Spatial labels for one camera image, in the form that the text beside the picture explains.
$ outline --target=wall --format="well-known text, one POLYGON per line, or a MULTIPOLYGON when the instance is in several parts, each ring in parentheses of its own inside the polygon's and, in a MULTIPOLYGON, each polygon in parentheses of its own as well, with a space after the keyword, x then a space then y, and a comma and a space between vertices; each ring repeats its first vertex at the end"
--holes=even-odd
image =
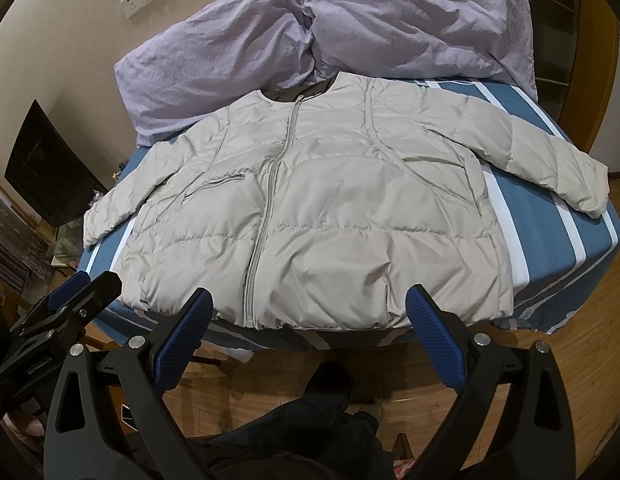
POLYGON ((608 171, 620 171, 620 33, 615 82, 590 155, 607 165, 608 171))
POLYGON ((130 20, 119 1, 15 0, 0 24, 0 184, 29 212, 3 175, 32 101, 39 101, 68 145, 110 186, 135 145, 114 64, 213 0, 156 0, 130 20))

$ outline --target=person's leg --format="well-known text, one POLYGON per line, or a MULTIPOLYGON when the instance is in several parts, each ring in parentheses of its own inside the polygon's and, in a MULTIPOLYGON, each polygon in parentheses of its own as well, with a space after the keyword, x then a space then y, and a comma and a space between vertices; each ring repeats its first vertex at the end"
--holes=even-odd
POLYGON ((327 362, 308 381, 303 397, 210 441, 269 456, 289 451, 312 456, 336 418, 348 407, 352 380, 342 365, 327 362))
POLYGON ((368 412, 342 413, 312 458, 357 480, 394 480, 392 454, 376 438, 378 427, 368 412))

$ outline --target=white stripe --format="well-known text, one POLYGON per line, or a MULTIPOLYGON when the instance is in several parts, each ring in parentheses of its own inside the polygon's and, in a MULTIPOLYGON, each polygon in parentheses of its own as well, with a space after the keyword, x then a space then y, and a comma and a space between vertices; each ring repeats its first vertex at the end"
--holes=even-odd
POLYGON ((145 310, 141 310, 140 308, 133 308, 132 309, 134 311, 135 314, 137 314, 141 319, 145 319, 146 321, 149 321, 150 323, 154 324, 154 325, 158 325, 159 322, 157 320, 152 319, 151 317, 148 317, 148 314, 146 314, 145 310))
POLYGON ((487 162, 481 160, 481 167, 484 170, 485 185, 488 189, 488 198, 492 209, 494 209, 497 215, 497 220, 503 231, 503 237, 510 253, 510 266, 512 267, 512 286, 514 293, 516 294, 521 289, 525 288, 530 283, 530 274, 528 273, 528 264, 526 263, 526 255, 523 253, 523 247, 521 247, 521 240, 519 240, 519 234, 514 227, 512 221, 512 215, 508 209, 501 188, 497 184, 497 179, 494 177, 492 170, 487 162))
POLYGON ((466 85, 466 86, 472 86, 474 84, 472 81, 462 80, 462 79, 448 79, 446 83, 454 83, 455 85, 466 85))
POLYGON ((317 350, 329 350, 330 345, 315 330, 295 330, 303 339, 308 341, 317 350))
MULTIPOLYGON (((555 137, 564 139, 564 136, 562 136, 561 132, 554 125, 554 123, 550 120, 548 115, 532 99, 530 99, 530 97, 521 88, 515 85, 510 85, 510 86, 514 89, 514 91, 517 94, 519 94, 522 97, 522 99, 525 102, 528 103, 530 108, 532 108, 535 111, 535 113, 539 116, 539 118, 541 118, 541 120, 550 129, 550 131, 555 137)), ((565 205, 564 200, 562 200, 557 195, 555 195, 555 193, 551 193, 551 195, 552 195, 552 200, 554 200, 554 204, 556 205, 556 208, 559 211, 561 220, 564 223, 565 230, 568 233, 568 238, 570 238, 570 243, 572 245, 572 249, 574 250, 574 257, 575 257, 576 262, 575 262, 574 267, 571 268, 566 274, 559 277, 557 280, 554 280, 554 282, 550 283, 543 290, 540 290, 532 298, 528 298, 527 300, 525 300, 526 302, 533 300, 535 298, 538 298, 539 295, 543 294, 546 290, 556 285, 561 280, 564 280, 565 278, 570 276, 585 261, 586 255, 585 255, 585 248, 583 247, 583 241, 581 240, 581 235, 579 234, 577 226, 574 223, 574 218, 572 218, 572 214, 570 213, 570 210, 568 209, 567 205, 565 205)), ((530 316, 532 316, 535 310, 536 310, 536 307, 534 305, 531 307, 528 307, 525 311, 523 311, 523 313, 521 314, 521 317, 523 319, 528 319, 530 318, 530 316)))
POLYGON ((88 260, 88 264, 85 266, 85 272, 87 272, 88 274, 90 274, 90 271, 92 270, 92 264, 94 263, 94 259, 97 257, 97 253, 99 252, 100 247, 101 247, 101 240, 99 240, 97 244, 94 246, 94 250, 92 251, 92 254, 90 255, 90 260, 88 260))
POLYGON ((506 111, 506 109, 499 102, 499 100, 494 95, 492 95, 492 92, 488 90, 486 85, 484 85, 481 81, 477 81, 476 79, 472 79, 472 82, 474 83, 474 86, 477 87, 478 91, 481 92, 486 99, 488 99, 488 101, 490 101, 496 107, 501 108, 501 110, 503 110, 504 112, 506 111))
POLYGON ((206 341, 206 350, 215 350, 221 354, 225 354, 228 357, 234 357, 237 361, 246 364, 253 358, 254 352, 252 350, 246 350, 245 348, 226 348, 225 346, 219 346, 210 341, 206 341))
POLYGON ((262 349, 270 348, 269 346, 262 346, 262 345, 260 345, 258 343, 255 343, 254 341, 251 341, 250 339, 248 339, 247 337, 245 337, 245 336, 243 336, 241 334, 237 334, 235 332, 230 332, 227 328, 223 328, 222 326, 219 326, 219 325, 214 325, 214 324, 210 323, 208 325, 208 330, 212 330, 212 332, 220 332, 222 334, 231 335, 232 337, 235 337, 237 339, 241 339, 243 341, 247 341, 248 343, 251 343, 251 344, 253 344, 255 346, 258 346, 259 348, 262 348, 262 349))
POLYGON ((577 313, 577 310, 573 310, 572 312, 568 312, 568 314, 565 315, 565 319, 563 321, 560 321, 556 325, 551 326, 550 329, 548 330, 548 332, 546 332, 546 333, 547 334, 551 334, 555 330, 561 328, 563 325, 565 325, 568 321, 570 321, 572 319, 572 316, 574 316, 577 313))
MULTIPOLYGON (((498 101, 498 99, 492 94, 492 92, 488 90, 486 85, 484 85, 483 83, 479 81, 475 81, 475 80, 472 80, 472 81, 474 82, 476 87, 479 89, 479 92, 481 92, 488 99, 488 101, 490 101, 494 105, 497 105, 502 110, 506 111, 503 105, 501 105, 501 103, 498 101)), ((521 90, 520 88, 514 85, 511 85, 511 86, 512 88, 515 89, 515 91, 520 96, 522 96, 525 99, 525 101, 530 105, 530 107, 535 111, 535 113, 541 118, 541 120, 548 126, 548 128, 550 128, 552 133, 555 136, 563 139, 563 137, 561 136, 561 133, 559 133, 559 130, 556 128, 556 126, 554 126, 554 124, 552 124, 552 121, 541 110, 541 108, 539 108, 535 104, 535 102, 526 95, 526 93, 523 90, 521 90)), ((555 195, 555 193, 551 192, 550 195, 552 196, 552 200, 554 201, 554 206, 559 212, 559 217, 561 218, 561 221, 564 224, 564 229, 568 235, 568 239, 570 240, 570 245, 572 246, 572 251, 574 252, 574 259, 575 259, 575 265, 572 267, 572 269, 569 272, 567 272, 566 274, 561 276, 558 280, 556 280, 556 282, 558 282, 564 279, 566 276, 569 276, 572 272, 574 272, 575 269, 577 269, 586 260, 586 251, 585 251, 585 248, 583 247, 583 241, 581 240, 581 236, 577 229, 577 225, 574 223, 574 218, 572 218, 572 214, 570 213, 568 206, 565 205, 564 200, 562 200, 557 195, 555 195)), ((532 310, 527 316, 522 315, 520 317, 523 319, 528 319, 530 315, 532 314, 532 312, 534 312, 534 310, 532 310)))
POLYGON ((110 262, 109 270, 114 269, 114 266, 117 263, 117 260, 119 259, 119 255, 121 254, 123 247, 125 247, 126 241, 128 240, 130 233, 132 232, 132 228, 135 226, 135 220, 136 220, 136 213, 130 217, 130 220, 128 221, 128 225, 126 225, 126 230, 123 231, 123 237, 121 238, 121 241, 119 242, 119 245, 117 246, 117 250, 114 252, 114 256, 112 257, 112 261, 110 262))
POLYGON ((424 81, 430 88, 441 88, 441 85, 432 79, 424 79, 424 81))
MULTIPOLYGON (((572 248, 574 249, 575 263, 572 266, 572 268, 568 272, 566 272, 564 275, 562 275, 561 277, 558 277, 556 280, 554 280, 554 282, 549 283, 549 285, 546 285, 543 289, 541 289, 534 296, 530 298, 526 298, 525 300, 520 301, 518 304, 515 304, 515 307, 521 306, 522 304, 528 303, 529 301, 532 301, 535 298, 538 298, 546 290, 548 290, 549 288, 552 288, 557 283, 559 283, 561 280, 564 280, 565 278, 570 276, 575 270, 581 267, 581 264, 583 262, 586 261, 586 249, 583 247, 583 242, 581 241, 581 237, 579 236, 577 225, 574 223, 574 218, 572 218, 572 215, 570 214, 570 211, 568 210, 568 206, 565 205, 565 202, 559 199, 559 197, 555 195, 554 193, 552 193, 552 199, 554 200, 554 204, 556 205, 556 208, 559 211, 559 215, 561 215, 561 220, 564 222, 565 230, 568 233, 568 238, 570 238, 570 243, 572 244, 572 248)), ((535 311, 534 308, 528 307, 526 310, 524 310, 521 313, 519 317, 521 319, 529 319, 530 316, 532 316, 532 314, 534 313, 534 311, 535 311)))
MULTIPOLYGON (((606 227, 608 228, 608 232, 610 233, 610 239, 612 240, 612 246, 605 253, 603 253, 603 256, 601 256, 596 262, 594 262, 591 266, 589 266, 586 270, 584 270, 579 276, 574 277, 572 280, 570 280, 570 282, 568 282, 567 285, 565 285, 561 290, 564 290, 564 289, 568 288, 574 282, 576 282, 577 280, 579 280, 580 278, 585 276, 587 273, 589 273, 596 266, 598 266, 605 259, 605 257, 608 256, 615 249, 616 245, 619 243, 619 238, 618 238, 618 236, 616 234, 615 227, 614 227, 614 225, 612 223, 612 220, 610 219, 610 213, 605 211, 603 213, 603 215, 601 215, 601 217, 603 218, 603 221, 606 223, 606 227)), ((561 292, 561 291, 558 290, 554 294, 551 294, 550 296, 548 296, 546 298, 543 298, 541 301, 539 301, 538 303, 535 303, 530 308, 537 309, 538 307, 543 305, 546 301, 551 300, 552 298, 554 298, 559 292, 561 292)), ((554 327, 550 328, 550 330, 556 330, 560 326, 562 326, 561 323, 559 323, 559 324, 555 325, 554 327)))
POLYGON ((379 345, 378 346, 388 346, 388 345, 392 344, 392 341, 397 339, 400 335, 403 335, 406 332, 408 332, 408 330, 412 330, 412 327, 411 326, 405 326, 403 328, 395 328, 394 330, 391 330, 390 333, 385 338, 383 338, 381 341, 379 341, 379 345))
POLYGON ((115 312, 114 310, 112 310, 109 306, 107 306, 107 307, 106 307, 106 310, 107 310, 109 313, 114 314, 114 316, 117 316, 117 317, 121 318, 123 321, 126 321, 126 322, 130 323, 130 325, 134 325, 134 326, 136 326, 136 327, 138 327, 138 328, 143 328, 143 329, 144 329, 144 330, 146 330, 146 331, 147 331, 147 330, 150 330, 147 326, 140 325, 139 323, 135 323, 134 321, 132 321, 132 320, 128 319, 127 317, 123 317, 123 316, 122 316, 121 314, 119 314, 118 312, 115 312))
POLYGON ((565 136, 562 135, 561 131, 559 131, 556 126, 554 126, 554 123, 550 120, 550 118, 548 117, 548 114, 546 114, 539 107, 538 104, 536 104, 532 99, 530 99, 528 94, 526 94, 518 86, 515 86, 515 85, 510 85, 510 86, 514 89, 514 91, 517 94, 523 97, 523 100, 530 105, 530 108, 532 108, 536 112, 536 114, 541 118, 541 120, 546 124, 546 126, 550 128, 550 131, 552 132, 553 135, 555 135, 556 137, 561 137, 562 139, 565 139, 565 136))

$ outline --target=puffer jacket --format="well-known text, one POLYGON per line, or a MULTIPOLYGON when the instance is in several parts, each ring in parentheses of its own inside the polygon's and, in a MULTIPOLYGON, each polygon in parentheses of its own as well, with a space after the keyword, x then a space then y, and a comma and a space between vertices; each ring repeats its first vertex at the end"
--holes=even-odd
POLYGON ((465 322, 509 316, 478 157, 593 218, 606 208, 606 167, 563 139, 474 97, 340 73, 293 103, 251 92, 156 144, 86 213, 84 243, 138 210, 121 301, 165 314, 203 286, 240 326, 400 328, 422 283, 465 322))

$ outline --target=jacket zipper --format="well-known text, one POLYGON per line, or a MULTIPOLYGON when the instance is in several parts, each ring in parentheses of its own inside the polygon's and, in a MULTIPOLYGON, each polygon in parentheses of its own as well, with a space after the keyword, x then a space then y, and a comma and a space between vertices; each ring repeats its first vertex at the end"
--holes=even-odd
POLYGON ((220 178, 219 180, 213 180, 212 182, 208 182, 206 184, 204 184, 203 186, 197 188, 196 190, 194 190, 191 193, 186 193, 183 195, 183 199, 186 200, 189 196, 194 195, 195 193, 198 193, 199 191, 202 191, 203 189, 208 189, 209 187, 216 187, 219 186, 220 184, 224 184, 226 182, 230 182, 231 180, 243 180, 245 178, 245 175, 243 173, 235 173, 232 175, 227 175, 223 178, 220 178))
POLYGON ((296 127, 296 116, 298 115, 299 106, 301 101, 303 101, 303 96, 299 96, 296 98, 295 105, 292 107, 292 112, 290 113, 290 120, 288 121, 288 129, 286 131, 286 143, 283 147, 283 150, 279 153, 277 158, 273 161, 270 172, 268 174, 268 194, 266 197, 266 211, 263 215, 263 220, 261 221, 261 225, 259 228, 259 234, 257 235, 257 241, 254 244, 254 250, 252 251, 252 256, 250 258, 250 263, 248 264, 248 272, 245 278, 245 287, 244 287, 244 325, 252 326, 254 328, 254 278, 257 273, 257 267, 259 265, 259 259, 261 257, 261 253, 263 252, 263 245, 266 239, 266 232, 268 231, 268 225, 270 224, 270 220, 272 219, 272 202, 274 200, 274 192, 275 192, 275 184, 277 182, 277 173, 279 173, 279 167, 281 165, 281 161, 283 157, 286 155, 290 146, 292 145, 292 141, 294 139, 294 131, 296 127))

